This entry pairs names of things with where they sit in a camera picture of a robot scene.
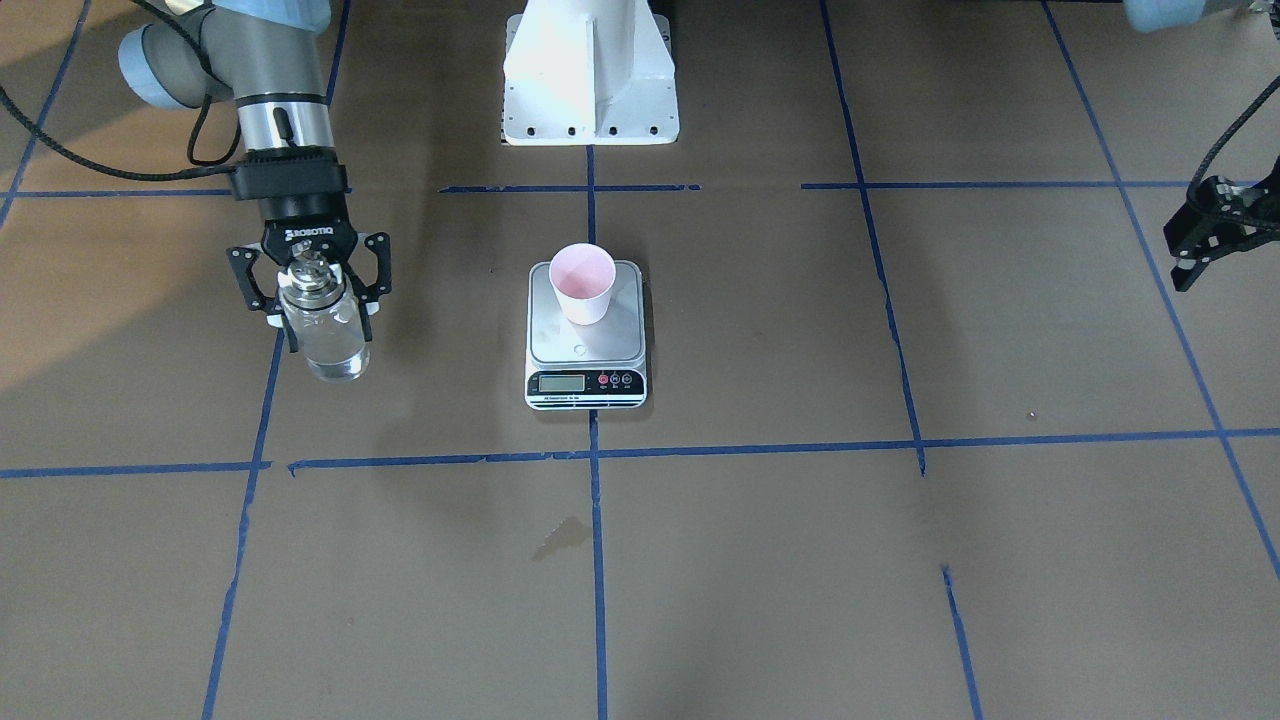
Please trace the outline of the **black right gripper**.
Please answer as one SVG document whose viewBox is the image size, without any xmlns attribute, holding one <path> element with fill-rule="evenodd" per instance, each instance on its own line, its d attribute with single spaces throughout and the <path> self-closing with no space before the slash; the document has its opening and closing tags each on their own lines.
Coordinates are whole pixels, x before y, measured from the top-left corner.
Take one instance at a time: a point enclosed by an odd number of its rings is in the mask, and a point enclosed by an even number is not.
<svg viewBox="0 0 1280 720">
<path fill-rule="evenodd" d="M 244 306 L 264 313 L 269 325 L 284 332 L 289 354 L 300 351 L 296 333 L 280 300 L 264 293 L 255 274 L 256 263 L 265 255 L 278 266 L 285 266 L 294 259 L 294 246 L 303 243 L 328 263 L 346 269 L 366 342 L 372 342 L 371 318 L 381 297 L 393 290 L 390 236 L 385 232 L 357 236 L 349 222 L 347 190 L 346 168 L 334 149 L 250 151 L 233 168 L 232 192 L 238 200 L 257 204 L 264 231 L 255 246 L 228 249 L 227 260 Z M 364 281 L 352 265 L 357 240 L 376 259 L 371 282 Z"/>
</svg>

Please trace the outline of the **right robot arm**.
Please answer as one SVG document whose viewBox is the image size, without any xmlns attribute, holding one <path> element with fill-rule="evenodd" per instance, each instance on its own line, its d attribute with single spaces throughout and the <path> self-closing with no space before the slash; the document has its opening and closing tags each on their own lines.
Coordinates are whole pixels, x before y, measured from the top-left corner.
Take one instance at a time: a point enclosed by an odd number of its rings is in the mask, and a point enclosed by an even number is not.
<svg viewBox="0 0 1280 720">
<path fill-rule="evenodd" d="M 236 105 L 229 184 L 264 220 L 257 243 L 227 252 L 244 304 L 312 365 L 353 372 L 390 291 L 390 240 L 349 223 L 316 50 L 330 19 L 325 1 L 205 1 L 129 33 L 118 61 L 154 106 Z"/>
</svg>

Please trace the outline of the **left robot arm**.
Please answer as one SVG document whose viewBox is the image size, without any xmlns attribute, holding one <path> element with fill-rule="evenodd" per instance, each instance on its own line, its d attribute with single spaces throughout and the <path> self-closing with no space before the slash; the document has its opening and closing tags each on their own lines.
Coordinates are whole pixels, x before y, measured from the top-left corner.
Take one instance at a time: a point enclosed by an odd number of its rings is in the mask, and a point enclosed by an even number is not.
<svg viewBox="0 0 1280 720">
<path fill-rule="evenodd" d="M 1207 15 L 1248 8 L 1252 1 L 1213 0 L 1124 0 L 1121 1 L 1130 27 L 1143 35 L 1162 29 L 1193 26 Z"/>
</svg>

